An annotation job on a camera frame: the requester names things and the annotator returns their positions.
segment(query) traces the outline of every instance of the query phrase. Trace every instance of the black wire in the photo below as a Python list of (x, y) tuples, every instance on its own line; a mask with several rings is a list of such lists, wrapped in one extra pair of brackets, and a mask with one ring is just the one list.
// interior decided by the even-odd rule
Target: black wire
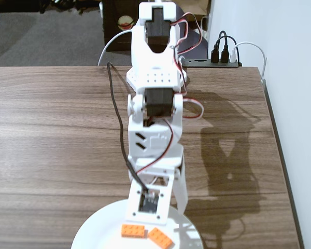
[(108, 71), (108, 78), (109, 78), (109, 86), (110, 86), (110, 96), (112, 98), (113, 101), (113, 106), (115, 109), (115, 113), (116, 116), (118, 117), (119, 120), (119, 124), (120, 124), (120, 144), (121, 144), (121, 151), (122, 151), (122, 155), (124, 157), (125, 160), (125, 164), (128, 167), (132, 177), (141, 185), (143, 191), (148, 191), (148, 188), (145, 186), (145, 184), (142, 182), (142, 180), (138, 177), (137, 173), (135, 172), (133, 166), (131, 165), (131, 163), (129, 162), (129, 159), (126, 155), (125, 149), (124, 149), (124, 141), (123, 141), (123, 123), (122, 123), (122, 119), (118, 110), (118, 107), (116, 105), (116, 101), (114, 98), (114, 91), (113, 91), (113, 80), (112, 80), (112, 73), (110, 71), (110, 66), (113, 66), (113, 64), (111, 62), (107, 63), (107, 71)]
[[(220, 40), (223, 39), (223, 38), (229, 38), (231, 40), (233, 40), (234, 44), (237, 45), (237, 42), (235, 41), (235, 39), (229, 35), (223, 35), (221, 37), (219, 37), (219, 39), (217, 39), (216, 43), (215, 44), (218, 44), (220, 43)], [(236, 51), (237, 51), (237, 62), (238, 62), (238, 66), (241, 66), (241, 62), (239, 61), (239, 52), (238, 52), (238, 47), (236, 47)]]
[[(222, 34), (223, 34), (224, 36), (227, 36), (226, 31), (225, 31), (225, 30), (222, 30), (222, 31), (220, 31), (220, 33), (219, 33), (219, 37), (218, 37), (218, 38), (220, 38)], [(225, 44), (226, 46), (228, 46), (228, 40), (227, 40), (227, 37), (225, 37), (225, 38), (224, 38), (224, 44)]]
[(74, 0), (59, 0), (57, 3), (53, 0), (52, 4), (61, 10), (71, 9), (75, 5)]

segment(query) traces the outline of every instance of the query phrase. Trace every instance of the floor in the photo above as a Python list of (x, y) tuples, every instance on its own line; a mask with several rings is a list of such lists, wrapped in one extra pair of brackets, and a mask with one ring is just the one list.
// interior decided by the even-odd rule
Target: floor
[[(97, 65), (104, 48), (97, 9), (0, 13), (0, 66)], [(107, 52), (102, 65), (131, 65), (130, 51)]]

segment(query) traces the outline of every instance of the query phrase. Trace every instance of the power strip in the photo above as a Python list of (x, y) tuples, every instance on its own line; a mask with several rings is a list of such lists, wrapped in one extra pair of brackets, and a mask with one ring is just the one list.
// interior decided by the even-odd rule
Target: power strip
[(223, 62), (218, 62), (218, 63), (213, 63), (211, 62), (211, 59), (182, 59), (182, 66), (183, 67), (203, 67), (203, 68), (237, 68), (238, 67), (238, 62), (237, 60), (233, 63), (228, 62), (228, 63), (223, 63)]

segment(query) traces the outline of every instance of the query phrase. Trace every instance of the wood grain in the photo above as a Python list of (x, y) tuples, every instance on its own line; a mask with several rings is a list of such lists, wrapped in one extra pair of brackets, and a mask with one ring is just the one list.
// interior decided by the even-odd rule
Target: wood grain
[[(128, 69), (113, 71), (125, 128)], [(299, 248), (258, 70), (188, 76), (205, 113), (183, 123), (186, 215), (205, 248)], [(105, 67), (0, 68), (0, 248), (70, 248), (93, 212), (128, 197), (118, 129)]]

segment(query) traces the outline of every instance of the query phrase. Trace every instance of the lego brick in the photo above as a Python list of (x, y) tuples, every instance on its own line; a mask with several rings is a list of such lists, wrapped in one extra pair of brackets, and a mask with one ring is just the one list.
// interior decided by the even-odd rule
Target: lego brick
[(144, 238), (145, 227), (137, 225), (122, 225), (121, 230), (122, 237)]
[(148, 237), (162, 249), (168, 249), (173, 244), (173, 241), (158, 228), (154, 228), (151, 232), (149, 232)]

